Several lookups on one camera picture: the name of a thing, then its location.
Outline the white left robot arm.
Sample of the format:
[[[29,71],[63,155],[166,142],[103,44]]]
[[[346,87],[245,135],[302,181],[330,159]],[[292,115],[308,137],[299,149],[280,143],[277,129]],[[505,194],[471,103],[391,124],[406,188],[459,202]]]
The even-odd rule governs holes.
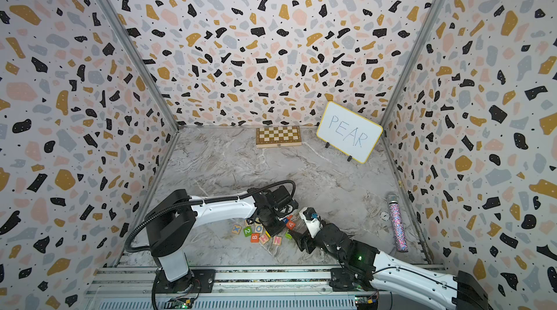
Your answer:
[[[278,235],[286,227],[284,219],[299,207],[287,184],[295,186],[293,181],[284,180],[234,195],[206,198],[190,196],[184,189],[172,192],[145,218],[149,252],[166,280],[193,277],[185,242],[196,227],[243,219],[261,224],[271,236]]]

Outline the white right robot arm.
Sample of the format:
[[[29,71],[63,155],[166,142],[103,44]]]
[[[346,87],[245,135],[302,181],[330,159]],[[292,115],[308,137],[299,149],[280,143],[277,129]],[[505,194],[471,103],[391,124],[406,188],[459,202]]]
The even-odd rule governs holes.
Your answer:
[[[467,273],[456,276],[402,262],[354,240],[335,224],[310,223],[290,235],[301,251],[320,249],[338,261],[329,285],[334,291],[390,291],[431,309],[489,309],[487,293]]]

